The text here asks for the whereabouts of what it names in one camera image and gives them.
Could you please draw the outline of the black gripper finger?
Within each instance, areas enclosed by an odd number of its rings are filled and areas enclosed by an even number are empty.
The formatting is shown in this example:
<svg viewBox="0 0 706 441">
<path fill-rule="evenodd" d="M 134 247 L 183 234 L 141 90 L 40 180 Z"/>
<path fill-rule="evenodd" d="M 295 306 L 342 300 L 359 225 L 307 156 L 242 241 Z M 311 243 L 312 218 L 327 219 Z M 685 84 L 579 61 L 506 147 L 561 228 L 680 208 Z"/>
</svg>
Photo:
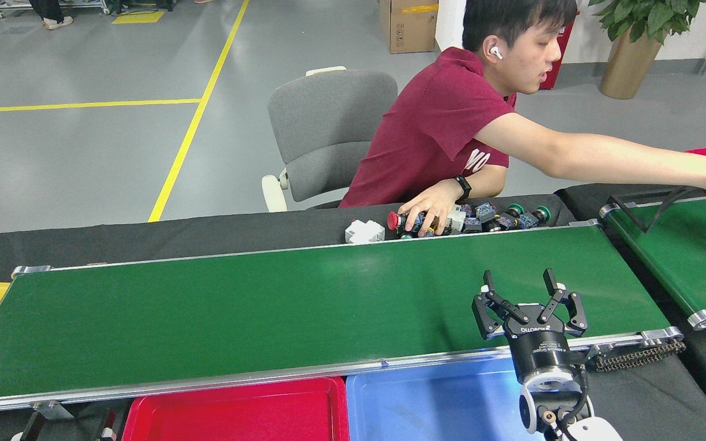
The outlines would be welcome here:
<svg viewBox="0 0 706 441">
<path fill-rule="evenodd" d="M 503 325 L 509 318 L 515 319 L 521 325 L 529 323 L 530 318 L 526 312 L 496 293 L 490 270 L 484 271 L 483 281 L 480 293 L 473 298 L 473 313 L 483 339 L 503 335 Z"/>
<path fill-rule="evenodd" d="M 540 324 L 549 323 L 550 318 L 554 317 L 557 306 L 559 304 L 565 305 L 569 321 L 561 323 L 563 332 L 569 333 L 574 337 L 580 337 L 588 329 L 588 321 L 586 320 L 580 293 L 569 292 L 563 283 L 557 282 L 551 268 L 547 268 L 543 272 L 543 278 L 551 299 L 542 307 L 537 322 Z"/>
</svg>

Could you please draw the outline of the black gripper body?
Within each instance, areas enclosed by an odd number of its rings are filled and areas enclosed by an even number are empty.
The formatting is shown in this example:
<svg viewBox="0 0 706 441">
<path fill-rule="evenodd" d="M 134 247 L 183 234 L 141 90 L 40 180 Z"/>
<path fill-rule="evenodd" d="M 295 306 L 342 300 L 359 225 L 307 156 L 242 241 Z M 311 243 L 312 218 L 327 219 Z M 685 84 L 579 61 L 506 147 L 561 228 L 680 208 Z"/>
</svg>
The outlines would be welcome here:
<svg viewBox="0 0 706 441">
<path fill-rule="evenodd" d="M 519 383 L 571 383 L 571 350 L 565 324 L 556 315 L 546 313 L 537 303 L 519 304 L 518 318 L 504 319 L 503 328 L 512 354 Z"/>
</svg>

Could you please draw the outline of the person's left hand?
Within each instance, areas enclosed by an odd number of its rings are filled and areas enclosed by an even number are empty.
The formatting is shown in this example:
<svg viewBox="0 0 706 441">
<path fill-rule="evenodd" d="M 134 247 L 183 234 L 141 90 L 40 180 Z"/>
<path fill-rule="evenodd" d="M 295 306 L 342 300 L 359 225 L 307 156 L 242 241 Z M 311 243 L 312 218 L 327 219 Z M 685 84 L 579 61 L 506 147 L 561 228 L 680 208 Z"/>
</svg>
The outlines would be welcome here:
<svg viewBox="0 0 706 441">
<path fill-rule="evenodd" d="M 417 216 L 424 214 L 424 220 L 418 232 L 420 237 L 427 235 L 429 228 L 433 228 L 435 235 L 442 235 L 449 212 L 462 196 L 463 188 L 457 181 L 444 179 L 400 206 L 397 213 L 407 215 L 406 226 L 404 226 L 407 230 L 412 230 Z"/>
</svg>

